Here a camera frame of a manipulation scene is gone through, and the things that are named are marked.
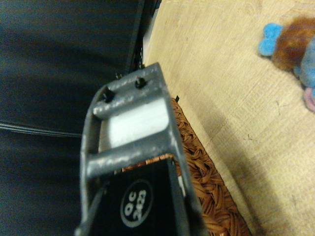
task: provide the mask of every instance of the black screw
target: black screw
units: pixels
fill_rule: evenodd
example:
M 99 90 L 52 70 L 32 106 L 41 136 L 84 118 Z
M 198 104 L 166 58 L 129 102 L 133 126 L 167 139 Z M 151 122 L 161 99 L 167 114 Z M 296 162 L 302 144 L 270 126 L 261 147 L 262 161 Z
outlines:
M 104 97 L 104 102 L 109 103 L 115 97 L 115 93 L 112 90 L 109 90 L 109 88 L 106 86 L 105 91 L 103 93 L 103 97 Z
M 147 82 L 145 81 L 145 79 L 137 77 L 136 83 L 134 85 L 137 89 L 142 89 L 146 84 Z
M 117 74 L 117 73 L 115 73 L 115 75 L 116 75 L 116 80 L 120 80 L 120 79 L 123 77 L 122 74 Z

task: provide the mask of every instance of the light wood floor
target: light wood floor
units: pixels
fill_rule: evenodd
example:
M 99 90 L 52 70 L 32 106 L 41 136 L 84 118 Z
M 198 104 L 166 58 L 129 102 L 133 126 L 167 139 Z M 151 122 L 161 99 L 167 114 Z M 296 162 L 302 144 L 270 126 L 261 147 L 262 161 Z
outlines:
M 315 235 L 315 114 L 257 52 L 267 23 L 299 14 L 315 0 L 163 0 L 146 54 L 253 235 Z

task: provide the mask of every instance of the gray metal frame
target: gray metal frame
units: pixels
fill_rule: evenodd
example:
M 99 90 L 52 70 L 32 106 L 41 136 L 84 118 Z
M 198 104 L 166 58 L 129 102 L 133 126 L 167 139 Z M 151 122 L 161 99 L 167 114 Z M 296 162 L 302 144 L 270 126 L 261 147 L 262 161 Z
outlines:
M 135 88 L 138 78 L 144 78 L 147 84 Z M 114 99 L 105 103 L 102 95 L 106 86 L 102 87 L 95 95 L 88 109 L 81 146 L 80 188 L 81 188 L 81 225 L 76 231 L 83 235 L 83 228 L 94 214 L 92 204 L 97 196 L 91 196 L 88 186 L 91 181 L 99 176 L 112 175 L 116 170 L 125 168 L 147 159 L 165 153 L 172 153 L 179 162 L 184 188 L 186 192 L 185 205 L 190 215 L 189 224 L 192 235 L 208 235 L 201 218 L 201 206 L 197 199 L 191 182 L 186 156 L 183 150 L 180 133 L 176 124 L 171 98 L 158 63 L 135 71 L 120 80 L 107 84 L 108 88 L 116 95 Z M 98 153 L 100 128 L 102 120 L 111 116 L 149 103 L 157 98 L 163 98 L 167 107 L 169 124 L 167 128 L 154 135 L 142 138 L 135 142 L 125 144 Z

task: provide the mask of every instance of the black label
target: black label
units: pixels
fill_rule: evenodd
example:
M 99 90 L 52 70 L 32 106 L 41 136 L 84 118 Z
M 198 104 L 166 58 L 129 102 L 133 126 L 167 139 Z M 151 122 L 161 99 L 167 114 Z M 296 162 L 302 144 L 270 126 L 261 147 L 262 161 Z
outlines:
M 132 183 L 122 199 L 120 214 L 123 223 L 131 228 L 141 225 L 147 218 L 153 203 L 150 183 L 140 179 Z

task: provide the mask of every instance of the stuffed toy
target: stuffed toy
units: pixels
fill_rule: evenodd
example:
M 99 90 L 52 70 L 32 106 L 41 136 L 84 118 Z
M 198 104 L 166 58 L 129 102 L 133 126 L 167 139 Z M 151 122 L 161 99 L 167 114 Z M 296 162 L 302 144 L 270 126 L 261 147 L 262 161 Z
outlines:
M 315 18 L 298 17 L 288 26 L 269 23 L 258 46 L 282 70 L 292 70 L 306 87 L 306 106 L 315 112 Z

